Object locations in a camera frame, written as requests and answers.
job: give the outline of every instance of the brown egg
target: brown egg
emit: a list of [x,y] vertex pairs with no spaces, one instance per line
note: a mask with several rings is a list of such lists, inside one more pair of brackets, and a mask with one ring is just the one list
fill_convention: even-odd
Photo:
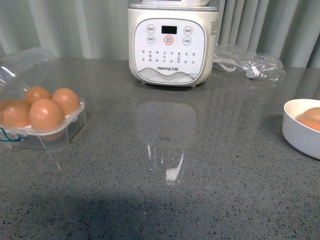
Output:
[[30,106],[39,99],[51,99],[51,93],[42,86],[34,86],[24,94],[24,101]]
[[0,125],[24,128],[30,125],[30,106],[18,99],[0,102]]
[[311,119],[320,122],[320,107],[313,107],[306,110],[300,117],[301,119]]
[[314,129],[316,131],[319,131],[320,132],[320,121],[315,121],[315,120],[312,120],[312,119],[300,119],[298,120],[299,123],[311,128],[311,129]]
[[34,129],[53,130],[65,120],[65,115],[54,101],[42,98],[32,104],[29,119]]
[[69,88],[60,88],[55,91],[52,100],[60,106],[64,115],[72,114],[80,106],[78,95]]

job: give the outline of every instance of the white bowl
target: white bowl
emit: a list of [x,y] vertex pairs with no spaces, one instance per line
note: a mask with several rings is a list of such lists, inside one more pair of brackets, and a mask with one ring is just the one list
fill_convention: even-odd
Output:
[[303,125],[296,119],[311,108],[320,107],[320,100],[294,99],[285,103],[282,133],[300,152],[320,160],[320,132]]

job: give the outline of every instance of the clear plastic bag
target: clear plastic bag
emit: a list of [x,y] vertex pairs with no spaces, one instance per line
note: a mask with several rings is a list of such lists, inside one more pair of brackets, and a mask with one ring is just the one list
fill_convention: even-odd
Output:
[[58,58],[35,47],[0,57],[0,100],[19,98],[26,88],[41,85]]
[[280,59],[262,53],[243,51],[237,45],[218,44],[215,49],[213,66],[235,75],[262,81],[279,81],[286,77]]

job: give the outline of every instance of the brand logo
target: brand logo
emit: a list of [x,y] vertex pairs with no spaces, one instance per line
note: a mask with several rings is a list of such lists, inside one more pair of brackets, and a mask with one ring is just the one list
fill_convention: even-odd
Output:
[[178,67],[161,67],[161,66],[158,66],[157,70],[167,70],[167,71],[178,71],[179,68]]

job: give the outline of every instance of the button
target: button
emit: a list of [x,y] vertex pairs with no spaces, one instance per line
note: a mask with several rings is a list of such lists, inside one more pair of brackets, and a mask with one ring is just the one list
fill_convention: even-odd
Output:
[[186,26],[183,30],[184,34],[189,36],[192,34],[192,28],[190,26]]
[[171,44],[174,43],[174,38],[172,36],[170,36],[170,35],[165,36],[164,43],[167,44],[167,45],[171,45]]
[[149,35],[146,40],[148,41],[148,43],[153,44],[155,42],[155,37],[153,35]]
[[191,38],[186,36],[184,39],[183,39],[183,44],[186,45],[186,46],[189,46],[191,44]]
[[155,26],[153,26],[152,24],[148,25],[146,27],[146,30],[148,31],[148,33],[153,34],[156,30]]

